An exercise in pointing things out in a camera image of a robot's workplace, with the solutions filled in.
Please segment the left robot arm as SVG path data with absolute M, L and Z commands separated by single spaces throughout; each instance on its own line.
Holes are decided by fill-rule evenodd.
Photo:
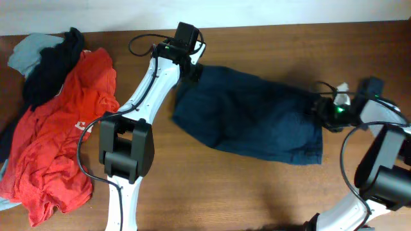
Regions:
M 205 48 L 198 28 L 179 23 L 173 37 L 151 48 L 147 72 L 130 99 L 101 121 L 99 161 L 110 189 L 107 230 L 137 230 L 139 188 L 155 153 L 152 123 L 179 81 L 198 78 Z

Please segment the navy blue shorts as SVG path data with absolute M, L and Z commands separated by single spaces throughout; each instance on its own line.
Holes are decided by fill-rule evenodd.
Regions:
M 322 162 L 322 127 L 312 112 L 320 96 L 228 67 L 205 66 L 183 82 L 173 122 L 206 146 L 293 165 Z

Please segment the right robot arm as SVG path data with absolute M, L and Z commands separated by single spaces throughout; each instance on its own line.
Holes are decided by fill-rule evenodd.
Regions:
M 303 230 L 370 230 L 370 220 L 410 206 L 410 121 L 395 102 L 382 97 L 383 87 L 383 80 L 375 77 L 363 79 L 355 92 L 342 83 L 330 86 L 314 104 L 313 112 L 327 130 L 352 128 L 340 150 L 340 171 L 350 192 L 305 222 Z M 350 182 L 344 153 L 358 130 L 370 131 L 374 140 Z

